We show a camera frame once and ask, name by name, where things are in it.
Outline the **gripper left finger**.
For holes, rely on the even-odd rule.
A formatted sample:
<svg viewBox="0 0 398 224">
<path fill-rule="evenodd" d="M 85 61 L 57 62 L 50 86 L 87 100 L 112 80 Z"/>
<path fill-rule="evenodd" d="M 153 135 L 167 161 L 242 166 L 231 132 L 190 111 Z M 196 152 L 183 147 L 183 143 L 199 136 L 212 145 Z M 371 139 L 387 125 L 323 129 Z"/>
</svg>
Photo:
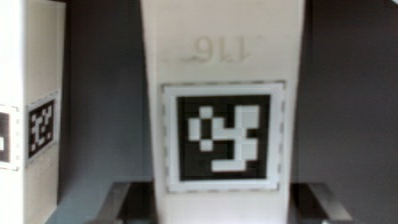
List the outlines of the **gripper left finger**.
<svg viewBox="0 0 398 224">
<path fill-rule="evenodd" d="M 151 182 L 116 182 L 87 224 L 156 224 Z"/>
</svg>

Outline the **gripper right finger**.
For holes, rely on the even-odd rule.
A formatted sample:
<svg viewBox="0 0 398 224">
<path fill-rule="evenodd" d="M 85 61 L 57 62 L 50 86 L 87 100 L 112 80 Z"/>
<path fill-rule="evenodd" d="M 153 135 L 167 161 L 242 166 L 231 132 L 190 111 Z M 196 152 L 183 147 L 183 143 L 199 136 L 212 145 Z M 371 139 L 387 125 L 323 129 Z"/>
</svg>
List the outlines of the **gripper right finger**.
<svg viewBox="0 0 398 224">
<path fill-rule="evenodd" d="M 293 183 L 290 193 L 290 224 L 354 224 L 325 183 Z"/>
</svg>

